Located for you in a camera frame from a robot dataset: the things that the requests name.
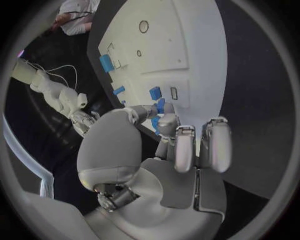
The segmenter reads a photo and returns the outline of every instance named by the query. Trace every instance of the white wire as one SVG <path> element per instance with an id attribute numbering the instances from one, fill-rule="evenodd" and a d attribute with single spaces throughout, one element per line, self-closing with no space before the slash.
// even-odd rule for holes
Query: white wire
<path id="1" fill-rule="evenodd" d="M 53 69 L 50 69 L 50 70 L 45 70 L 45 72 L 48 73 L 48 72 L 52 72 L 52 71 L 55 71 L 55 70 L 58 70 L 58 69 L 62 69 L 62 68 L 65 68 L 65 67 L 72 67 L 74 69 L 74 71 L 75 71 L 76 81 L 75 81 L 74 90 L 76 90 L 77 82 L 78 82 L 78 75 L 77 75 L 77 70 L 76 70 L 76 68 L 73 65 L 67 64 L 67 65 L 59 66 L 59 67 L 56 67 L 56 68 L 53 68 Z"/>
<path id="2" fill-rule="evenodd" d="M 65 84 L 67 85 L 67 87 L 69 88 L 69 84 L 68 84 L 67 80 L 66 80 L 63 76 L 58 75 L 58 74 L 54 74 L 54 73 L 50 73 L 49 70 L 46 71 L 41 65 L 39 65 L 39 64 L 37 64 L 37 63 L 31 63 L 31 62 L 29 62 L 28 60 L 26 60 L 26 62 L 27 62 L 29 65 L 31 65 L 33 68 L 37 69 L 37 70 L 39 70 L 39 68 L 40 68 L 40 69 L 42 69 L 45 73 L 47 73 L 47 74 L 49 74 L 49 75 L 52 75 L 52 76 L 56 76 L 56 77 L 61 78 L 61 79 L 65 82 Z"/>

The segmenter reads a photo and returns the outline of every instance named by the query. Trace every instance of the blue block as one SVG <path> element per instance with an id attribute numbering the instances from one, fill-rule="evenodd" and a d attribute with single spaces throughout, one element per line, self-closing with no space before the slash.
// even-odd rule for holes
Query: blue block
<path id="1" fill-rule="evenodd" d="M 151 118 L 152 126 L 153 126 L 153 128 L 155 128 L 155 130 L 156 130 L 156 132 L 155 132 L 156 135 L 159 135 L 159 134 L 160 134 L 160 131 L 159 131 L 159 129 L 158 129 L 158 125 L 159 125 L 159 120 L 160 120 L 160 118 L 161 118 L 160 116 L 155 116 L 155 117 Z"/>
<path id="2" fill-rule="evenodd" d="M 106 73 L 108 73 L 112 70 L 115 70 L 115 67 L 112 64 L 111 58 L 108 54 L 101 56 L 99 59 L 102 64 L 102 67 Z"/>
<path id="3" fill-rule="evenodd" d="M 113 91 L 113 94 L 117 96 L 119 93 L 124 92 L 124 91 L 125 91 L 125 87 L 120 86 L 119 88 L 117 88 L 116 90 Z"/>
<path id="4" fill-rule="evenodd" d="M 165 103 L 166 103 L 166 101 L 165 101 L 164 98 L 162 98 L 158 101 L 158 103 L 157 103 L 157 113 L 159 113 L 159 114 L 164 114 L 165 113 L 165 110 L 164 110 Z"/>
<path id="5" fill-rule="evenodd" d="M 159 86 L 153 87 L 149 90 L 152 100 L 156 101 L 162 97 L 161 89 Z"/>

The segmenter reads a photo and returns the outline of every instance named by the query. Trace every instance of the person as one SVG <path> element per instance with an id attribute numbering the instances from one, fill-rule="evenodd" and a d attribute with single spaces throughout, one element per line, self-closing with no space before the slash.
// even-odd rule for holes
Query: person
<path id="1" fill-rule="evenodd" d="M 66 0 L 59 8 L 51 32 L 59 27 L 68 36 L 89 32 L 99 3 L 100 0 Z"/>

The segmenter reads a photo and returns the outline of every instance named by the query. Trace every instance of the black background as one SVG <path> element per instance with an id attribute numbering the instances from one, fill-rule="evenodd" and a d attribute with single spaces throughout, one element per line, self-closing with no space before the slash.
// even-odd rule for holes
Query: black background
<path id="1" fill-rule="evenodd" d="M 292 35 L 295 46 L 300 45 L 300 21 L 297 0 L 261 0 L 254 2 L 264 2 L 283 23 L 284 27 Z M 5 48 L 5 40 L 13 31 L 18 20 L 29 10 L 30 4 L 34 1 L 5 1 L 2 4 L 1 14 L 1 49 Z M 279 220 L 276 226 L 263 239 L 283 239 L 294 235 L 298 238 L 300 229 L 298 227 L 298 216 L 300 214 L 300 191 L 297 192 L 294 200 Z M 2 236 L 10 239 L 34 239 L 32 233 L 22 224 L 3 192 L 0 193 L 0 232 Z"/>

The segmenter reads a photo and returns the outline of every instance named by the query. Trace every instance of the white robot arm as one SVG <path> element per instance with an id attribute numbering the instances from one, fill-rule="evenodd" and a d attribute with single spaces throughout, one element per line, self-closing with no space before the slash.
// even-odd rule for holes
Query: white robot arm
<path id="1" fill-rule="evenodd" d="M 61 83 L 51 81 L 47 73 L 36 70 L 26 61 L 19 58 L 14 66 L 12 77 L 22 83 L 30 85 L 30 88 L 42 93 L 47 104 L 57 112 L 72 121 L 74 129 L 84 137 L 95 119 L 83 112 L 87 103 L 84 93 L 77 93 L 74 89 Z"/>

